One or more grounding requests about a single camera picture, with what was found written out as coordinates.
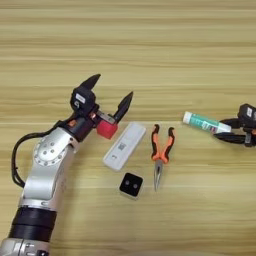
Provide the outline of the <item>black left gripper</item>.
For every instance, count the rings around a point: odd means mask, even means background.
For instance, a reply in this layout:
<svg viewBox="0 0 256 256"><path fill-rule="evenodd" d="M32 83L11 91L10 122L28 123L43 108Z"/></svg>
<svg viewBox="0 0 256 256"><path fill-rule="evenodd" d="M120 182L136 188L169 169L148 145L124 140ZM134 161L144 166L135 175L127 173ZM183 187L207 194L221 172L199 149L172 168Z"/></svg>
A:
<svg viewBox="0 0 256 256"><path fill-rule="evenodd" d="M81 83L87 90L92 90L100 78L100 74L95 74ZM127 113L133 92L126 95L118 105L114 117L101 111L91 111L87 114L75 112L68 119L59 121L58 126L66 130L78 142L82 142L89 133L95 129L97 133L107 139L111 139L116 132L116 122L120 122Z"/></svg>

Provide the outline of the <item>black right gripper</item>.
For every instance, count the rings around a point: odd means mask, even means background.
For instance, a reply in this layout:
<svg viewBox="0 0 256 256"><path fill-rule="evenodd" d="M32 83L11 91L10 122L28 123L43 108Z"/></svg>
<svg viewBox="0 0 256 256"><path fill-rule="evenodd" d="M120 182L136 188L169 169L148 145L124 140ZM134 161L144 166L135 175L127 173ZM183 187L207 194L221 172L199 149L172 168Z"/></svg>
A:
<svg viewBox="0 0 256 256"><path fill-rule="evenodd" d="M230 126L232 129L239 129L241 122L238 118L223 119L221 123ZM230 132L216 133L215 138L232 143L232 144L244 144L246 147L256 146L256 128L244 128L245 136L238 135Z"/></svg>

